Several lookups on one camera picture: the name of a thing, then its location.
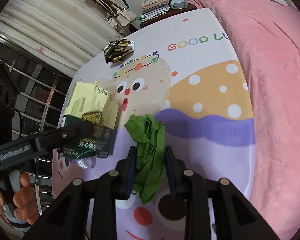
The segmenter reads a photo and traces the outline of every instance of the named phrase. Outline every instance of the pink blanket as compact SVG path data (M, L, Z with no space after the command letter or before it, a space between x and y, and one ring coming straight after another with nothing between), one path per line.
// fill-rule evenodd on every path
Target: pink blanket
M255 118L250 201L291 239L300 227L300 12L270 0L191 3L212 10L238 55Z

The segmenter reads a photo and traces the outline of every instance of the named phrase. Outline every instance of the cartoon face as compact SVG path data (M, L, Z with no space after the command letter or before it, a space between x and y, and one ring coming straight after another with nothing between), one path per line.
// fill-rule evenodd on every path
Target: cartoon face
M60 156L55 149L52 157L53 197L56 198L72 180L83 178L83 171L76 163L71 163L68 158Z
M153 201L142 205L138 195L116 200L117 234L120 239L182 240L186 227L186 202L173 199L166 178Z
M105 88L122 107L120 125L132 114L156 115L168 95L171 70L158 55L141 57L121 67Z

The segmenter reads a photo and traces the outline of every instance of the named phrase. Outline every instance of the stack of books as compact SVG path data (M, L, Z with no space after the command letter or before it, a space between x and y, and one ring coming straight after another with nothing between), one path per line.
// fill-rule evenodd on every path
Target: stack of books
M138 21L144 22L169 11L169 0L145 0L142 2L142 15Z

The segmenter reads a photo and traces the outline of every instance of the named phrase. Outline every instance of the crumpled wrapper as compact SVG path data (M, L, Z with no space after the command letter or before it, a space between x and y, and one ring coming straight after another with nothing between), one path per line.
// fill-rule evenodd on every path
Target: crumpled wrapper
M106 63L122 63L122 58L134 51L133 41L122 39L118 41L111 41L103 50Z

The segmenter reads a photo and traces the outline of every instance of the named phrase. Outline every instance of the cartoon eye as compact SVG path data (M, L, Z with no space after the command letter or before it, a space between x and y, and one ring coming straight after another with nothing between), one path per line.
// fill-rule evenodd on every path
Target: cartoon eye
M136 200L136 195L131 194L128 200L117 200L115 201L115 206L120 209L128 209L132 207L134 201Z
M183 199L173 199L167 188L158 196L155 203L158 219L167 228L184 231L186 228L187 204Z
M122 91L125 91L126 87L127 83L125 81L122 81L117 88L117 92L120 94Z
M143 88L143 85L145 84L145 80L143 78L137 78L132 83L132 90L133 91L139 91L141 88Z
M69 168L69 164L70 164L70 162L69 162L69 159L68 158L62 158L63 160L63 168L67 171L68 170L68 168Z

